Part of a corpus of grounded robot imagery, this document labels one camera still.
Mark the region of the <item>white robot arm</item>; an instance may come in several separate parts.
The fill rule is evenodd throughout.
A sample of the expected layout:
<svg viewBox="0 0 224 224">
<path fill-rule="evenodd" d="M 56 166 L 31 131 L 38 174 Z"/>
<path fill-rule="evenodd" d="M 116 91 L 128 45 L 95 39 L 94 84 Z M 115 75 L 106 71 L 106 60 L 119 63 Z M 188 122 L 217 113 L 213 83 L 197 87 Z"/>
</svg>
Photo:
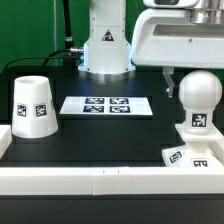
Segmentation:
<svg viewBox="0 0 224 224">
<path fill-rule="evenodd" d="M 143 0 L 132 41 L 125 38 L 126 0 L 90 0 L 90 35 L 81 71 L 102 79 L 157 66 L 172 93 L 180 68 L 224 69 L 224 0 Z"/>
</svg>

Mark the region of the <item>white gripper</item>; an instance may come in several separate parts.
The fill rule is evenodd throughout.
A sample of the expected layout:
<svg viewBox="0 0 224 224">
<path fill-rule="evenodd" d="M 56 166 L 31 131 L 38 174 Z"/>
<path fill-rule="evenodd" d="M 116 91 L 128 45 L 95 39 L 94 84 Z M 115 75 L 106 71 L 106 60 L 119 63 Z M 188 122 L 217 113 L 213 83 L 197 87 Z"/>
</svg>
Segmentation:
<svg viewBox="0 0 224 224">
<path fill-rule="evenodd" d="M 151 8 L 134 27 L 131 59 L 136 65 L 164 67 L 169 98 L 175 87 L 173 67 L 224 69 L 224 26 L 190 19 L 189 10 Z"/>
</svg>

